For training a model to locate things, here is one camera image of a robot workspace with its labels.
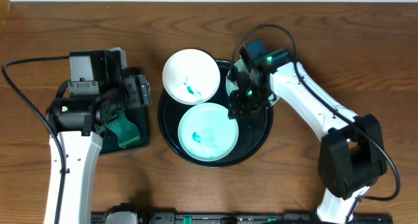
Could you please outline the green sponge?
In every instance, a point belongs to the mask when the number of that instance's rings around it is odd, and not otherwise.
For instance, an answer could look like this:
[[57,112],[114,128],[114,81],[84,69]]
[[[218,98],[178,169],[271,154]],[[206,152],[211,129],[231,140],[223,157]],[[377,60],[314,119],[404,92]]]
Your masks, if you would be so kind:
[[119,148],[127,148],[140,141],[138,127],[127,119],[124,111],[117,111],[116,115],[106,124],[113,135],[116,136]]

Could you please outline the light green stained plate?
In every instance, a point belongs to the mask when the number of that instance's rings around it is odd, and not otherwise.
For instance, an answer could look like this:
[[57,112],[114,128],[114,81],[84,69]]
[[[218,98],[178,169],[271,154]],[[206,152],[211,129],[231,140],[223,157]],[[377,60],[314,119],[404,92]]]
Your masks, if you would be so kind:
[[236,146],[238,136],[237,121],[230,119],[228,110],[216,103],[191,107],[178,126],[181,147],[186,154],[203,162],[226,157]]

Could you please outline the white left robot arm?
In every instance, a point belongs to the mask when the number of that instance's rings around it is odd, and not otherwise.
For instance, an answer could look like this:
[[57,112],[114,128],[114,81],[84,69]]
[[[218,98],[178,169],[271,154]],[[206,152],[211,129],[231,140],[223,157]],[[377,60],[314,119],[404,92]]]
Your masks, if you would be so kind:
[[46,110],[52,128],[45,223],[89,223],[101,154],[145,147],[150,85],[136,68],[72,73]]

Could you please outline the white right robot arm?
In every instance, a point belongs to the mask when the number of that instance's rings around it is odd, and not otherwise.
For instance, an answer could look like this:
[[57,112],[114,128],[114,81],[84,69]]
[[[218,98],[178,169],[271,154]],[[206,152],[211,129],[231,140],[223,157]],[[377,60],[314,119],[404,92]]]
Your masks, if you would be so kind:
[[316,210],[326,223],[350,223],[366,192],[387,171],[381,125],[342,106],[287,50],[242,54],[227,76],[229,114],[248,116],[284,100],[319,139],[318,172],[326,187]]

